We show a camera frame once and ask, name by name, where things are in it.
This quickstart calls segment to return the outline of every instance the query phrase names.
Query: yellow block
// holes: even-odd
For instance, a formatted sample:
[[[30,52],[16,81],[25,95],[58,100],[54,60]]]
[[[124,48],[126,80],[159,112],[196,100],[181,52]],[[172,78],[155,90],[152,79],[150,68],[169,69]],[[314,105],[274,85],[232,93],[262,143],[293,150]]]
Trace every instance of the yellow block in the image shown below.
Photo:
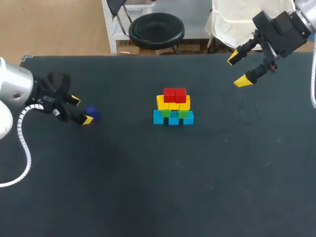
[[[191,103],[190,103],[190,96],[187,95],[187,101],[186,101],[186,103],[180,104],[179,110],[190,110],[190,106],[191,106]]]
[[[83,126],[84,125],[87,125],[87,124],[90,124],[91,122],[92,122],[92,120],[93,120],[93,117],[90,117],[90,116],[88,116],[88,115],[86,115],[86,120],[84,121],[84,123],[82,124]]]
[[[157,107],[158,107],[158,110],[168,110],[169,109],[169,103],[165,103],[163,101],[163,95],[157,96]]]
[[[227,60],[227,62],[230,64],[230,65],[232,65],[230,62],[229,62],[229,60],[231,60],[232,58],[234,58],[236,55],[238,54],[238,51],[237,51],[237,49],[234,51],[234,53],[229,57],[229,59]]]
[[[169,103],[170,110],[179,110],[180,104],[179,103]]]
[[[253,85],[253,83],[251,81],[248,80],[248,78],[246,77],[246,74],[244,74],[241,78],[239,78],[238,80],[235,80],[235,85],[238,87],[242,87],[242,86],[246,86],[246,85]]]

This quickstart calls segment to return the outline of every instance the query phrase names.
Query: stool seat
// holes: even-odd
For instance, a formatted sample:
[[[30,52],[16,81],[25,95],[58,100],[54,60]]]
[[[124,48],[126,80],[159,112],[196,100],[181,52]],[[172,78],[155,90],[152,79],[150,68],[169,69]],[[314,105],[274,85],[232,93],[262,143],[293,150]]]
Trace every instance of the stool seat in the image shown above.
[[[137,47],[159,50],[177,45],[183,39],[185,30],[178,17],[168,13],[151,13],[134,20],[128,34]]]

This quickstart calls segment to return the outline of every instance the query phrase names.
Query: white cable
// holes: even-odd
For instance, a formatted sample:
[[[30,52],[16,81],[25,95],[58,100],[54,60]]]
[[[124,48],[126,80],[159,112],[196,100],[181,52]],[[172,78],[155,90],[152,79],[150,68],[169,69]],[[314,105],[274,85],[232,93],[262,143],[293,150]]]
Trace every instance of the white cable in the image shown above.
[[[312,63],[312,79],[311,79],[311,101],[313,107],[316,109],[316,99],[315,99],[315,74],[316,74],[316,33],[314,41],[314,54]]]
[[[29,173],[30,169],[31,169],[31,163],[32,163],[32,159],[31,159],[31,153],[30,153],[30,150],[29,150],[29,147],[28,145],[26,144],[25,140],[24,140],[24,137],[23,137],[23,133],[22,133],[22,122],[23,122],[23,118],[25,116],[25,114],[32,110],[32,109],[37,109],[37,110],[43,110],[44,107],[42,105],[39,105],[39,104],[33,104],[33,105],[30,105],[30,106],[27,106],[20,114],[19,116],[19,120],[18,120],[18,125],[17,125],[17,128],[18,128],[18,136],[19,136],[19,139],[20,139],[20,142],[23,146],[23,149],[25,151],[25,154],[26,154],[26,160],[27,160],[27,163],[26,163],[26,168],[24,170],[24,172],[18,177],[16,178],[15,180],[12,180],[10,182],[7,182],[7,183],[4,183],[4,184],[0,184],[0,188],[4,188],[4,187],[8,187],[8,186],[11,186],[13,184],[16,184],[18,182],[20,182],[22,179],[25,178],[25,176]]]

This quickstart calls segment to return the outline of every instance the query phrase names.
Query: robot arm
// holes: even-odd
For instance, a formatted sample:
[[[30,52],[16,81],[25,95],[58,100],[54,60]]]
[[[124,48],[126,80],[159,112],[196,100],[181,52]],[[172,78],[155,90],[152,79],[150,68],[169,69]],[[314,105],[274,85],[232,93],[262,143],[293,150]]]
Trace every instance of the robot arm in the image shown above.
[[[261,65],[235,81],[238,87],[252,85],[268,71],[274,72],[279,57],[287,57],[305,44],[310,34],[316,32],[316,0],[296,0],[295,5],[295,12],[284,11],[275,19],[271,19],[264,11],[252,19],[257,28],[254,38],[237,47],[228,63],[234,65],[257,44],[261,45],[265,58]]]
[[[12,114],[4,104],[19,107],[40,104],[46,114],[54,113],[61,121],[73,120],[79,125],[92,122],[76,106],[80,99],[68,94],[70,77],[63,73],[49,73],[40,78],[29,70],[6,63],[0,58],[0,139],[12,128]]]

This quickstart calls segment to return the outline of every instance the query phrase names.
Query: stacked blocks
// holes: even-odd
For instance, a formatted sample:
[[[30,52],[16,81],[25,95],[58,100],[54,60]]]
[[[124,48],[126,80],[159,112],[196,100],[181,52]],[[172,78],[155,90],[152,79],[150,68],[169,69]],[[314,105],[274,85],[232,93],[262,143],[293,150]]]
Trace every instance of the stacked blocks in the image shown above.
[[[154,110],[154,124],[163,124],[163,119],[168,118],[169,125],[183,125],[194,123],[193,111],[190,111],[190,96],[185,88],[165,88],[163,95],[157,96],[158,110]]]

